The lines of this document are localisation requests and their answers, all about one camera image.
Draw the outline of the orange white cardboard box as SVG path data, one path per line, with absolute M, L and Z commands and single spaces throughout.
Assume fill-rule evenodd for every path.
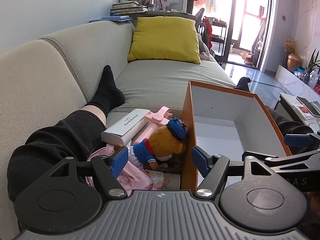
M 181 119 L 188 133 L 181 189 L 195 191 L 203 178 L 191 159 L 193 146 L 209 155 L 240 161 L 245 151 L 286 157 L 291 151 L 259 96 L 241 90 L 189 81 Z

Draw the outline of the yellow cushion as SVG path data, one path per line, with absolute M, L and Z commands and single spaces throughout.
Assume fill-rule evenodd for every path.
M 200 64 L 195 21 L 182 17 L 139 17 L 127 59 Z

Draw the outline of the pink fabric pouch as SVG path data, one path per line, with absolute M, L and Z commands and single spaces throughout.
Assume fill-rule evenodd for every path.
M 112 147 L 103 147 L 92 153 L 88 157 L 87 161 L 90 161 L 97 156 L 106 155 L 109 157 L 112 154 L 114 154 L 114 149 Z M 148 174 L 137 168 L 129 161 L 117 177 L 117 181 L 127 192 L 128 196 L 131 194 L 132 190 L 152 190 L 153 188 L 153 181 L 150 179 Z

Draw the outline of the stack of books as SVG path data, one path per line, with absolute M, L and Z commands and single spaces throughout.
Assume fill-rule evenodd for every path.
M 110 9 L 109 16 L 103 16 L 102 20 L 125 21 L 130 20 L 131 16 L 147 12 L 147 6 L 139 5 L 136 1 L 126 1 L 116 3 Z

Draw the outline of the white marble tv cabinet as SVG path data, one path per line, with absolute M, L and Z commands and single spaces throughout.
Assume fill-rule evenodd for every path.
M 301 96 L 309 101 L 319 101 L 319 94 L 282 65 L 278 66 L 275 79 L 279 81 L 292 95 Z

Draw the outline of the white rectangular box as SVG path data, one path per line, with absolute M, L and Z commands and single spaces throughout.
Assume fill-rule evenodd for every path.
M 107 130 L 101 133 L 101 140 L 110 145 L 127 145 L 148 123 L 145 116 L 148 109 L 134 109 Z

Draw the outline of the coffee table with items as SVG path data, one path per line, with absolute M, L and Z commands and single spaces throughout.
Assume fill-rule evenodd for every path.
M 318 105 L 317 101 L 279 93 L 279 100 L 274 110 L 293 121 L 309 126 L 317 133 L 319 132 L 319 108 L 316 105 Z

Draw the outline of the brown plush sailor toy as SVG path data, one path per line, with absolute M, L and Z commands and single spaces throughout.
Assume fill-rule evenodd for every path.
M 175 155 L 184 154 L 187 150 L 186 125 L 179 118 L 156 129 L 149 138 L 129 147 L 129 162 L 138 169 L 157 169 L 159 161 L 168 161 Z

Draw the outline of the bronze vase with dried flowers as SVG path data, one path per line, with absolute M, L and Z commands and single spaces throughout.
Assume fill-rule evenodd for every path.
M 298 55 L 297 41 L 292 37 L 286 37 L 284 39 L 285 48 L 285 61 L 286 67 L 290 72 L 294 72 L 294 69 L 302 65 L 302 58 Z

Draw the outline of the beige fabric sofa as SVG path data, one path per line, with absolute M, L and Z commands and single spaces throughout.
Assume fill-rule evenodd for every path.
M 1 56 L 1 239 L 18 235 L 8 197 L 12 152 L 36 130 L 52 126 L 95 93 L 106 65 L 125 103 L 108 115 L 114 124 L 133 109 L 162 106 L 180 116 L 190 80 L 233 87 L 216 61 L 127 60 L 134 27 L 110 21 L 83 24 L 25 43 Z

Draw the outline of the person left leg black sock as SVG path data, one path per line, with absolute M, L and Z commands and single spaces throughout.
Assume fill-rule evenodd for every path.
M 54 126 L 35 131 L 11 155 L 7 169 L 8 196 L 18 195 L 66 157 L 86 161 L 98 149 L 110 111 L 125 102 L 109 65 L 103 69 L 93 98 Z

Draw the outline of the green potted plant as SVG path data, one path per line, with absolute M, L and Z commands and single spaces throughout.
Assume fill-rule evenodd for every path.
M 310 57 L 310 61 L 304 73 L 303 82 L 306 84 L 310 80 L 311 72 L 319 68 L 318 56 L 319 56 L 319 50 L 315 49 Z

